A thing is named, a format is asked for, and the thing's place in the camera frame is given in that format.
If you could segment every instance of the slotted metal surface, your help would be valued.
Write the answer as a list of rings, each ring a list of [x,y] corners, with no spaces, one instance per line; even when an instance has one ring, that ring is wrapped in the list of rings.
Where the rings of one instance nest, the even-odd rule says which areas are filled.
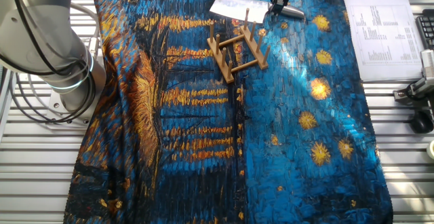
[[[73,0],[95,11],[93,0]],[[434,0],[410,0],[415,16],[434,8]],[[74,31],[86,43],[94,21],[71,10]],[[22,85],[36,108],[26,75]],[[38,95],[49,102],[51,89],[34,77]],[[434,223],[434,160],[425,151],[434,133],[415,135],[404,123],[414,108],[393,100],[392,91],[407,83],[365,83],[364,88],[396,223]],[[21,105],[24,99],[18,97]],[[26,112],[35,115],[28,107]],[[0,224],[61,223],[73,165],[84,130],[53,131],[25,117],[12,102],[0,142]]]

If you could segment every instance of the cleaver blade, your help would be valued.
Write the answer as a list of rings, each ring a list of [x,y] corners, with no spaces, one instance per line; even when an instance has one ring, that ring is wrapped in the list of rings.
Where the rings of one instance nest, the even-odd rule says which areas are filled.
[[[262,24],[270,6],[271,3],[258,0],[215,0],[210,12],[237,20],[244,20],[245,10],[249,8],[248,22],[256,21],[256,23]],[[292,6],[285,6],[280,14],[304,18],[304,12]]]

